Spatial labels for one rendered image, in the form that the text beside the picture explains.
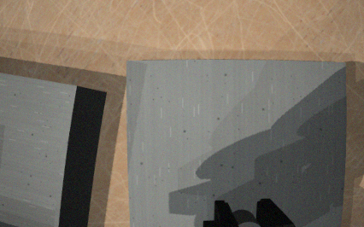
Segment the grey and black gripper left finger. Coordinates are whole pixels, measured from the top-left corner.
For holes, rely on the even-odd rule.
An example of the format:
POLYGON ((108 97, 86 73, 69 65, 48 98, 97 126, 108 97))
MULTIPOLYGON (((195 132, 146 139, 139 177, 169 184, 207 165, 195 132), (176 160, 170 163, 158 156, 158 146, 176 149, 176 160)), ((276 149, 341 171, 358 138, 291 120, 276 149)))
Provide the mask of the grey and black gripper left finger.
POLYGON ((203 221, 203 227, 238 227, 238 223, 227 202, 214 201, 214 220, 203 221))

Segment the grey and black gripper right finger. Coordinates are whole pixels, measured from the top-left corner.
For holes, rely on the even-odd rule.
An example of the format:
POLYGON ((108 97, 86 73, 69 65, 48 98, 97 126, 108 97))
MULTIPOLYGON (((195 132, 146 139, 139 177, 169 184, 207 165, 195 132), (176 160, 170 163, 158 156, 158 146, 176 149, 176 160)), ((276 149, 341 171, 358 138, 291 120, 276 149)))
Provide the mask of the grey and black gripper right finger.
POLYGON ((256 220, 261 227, 296 227, 271 199, 257 202, 256 220))

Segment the grey open box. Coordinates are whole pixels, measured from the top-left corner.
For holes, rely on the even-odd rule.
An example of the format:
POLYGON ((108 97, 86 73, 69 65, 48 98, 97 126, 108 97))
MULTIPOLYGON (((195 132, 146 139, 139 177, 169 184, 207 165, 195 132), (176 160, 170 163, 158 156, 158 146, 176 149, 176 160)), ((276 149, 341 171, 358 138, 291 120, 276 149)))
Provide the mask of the grey open box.
POLYGON ((106 95, 0 73, 0 227, 88 226, 106 95))

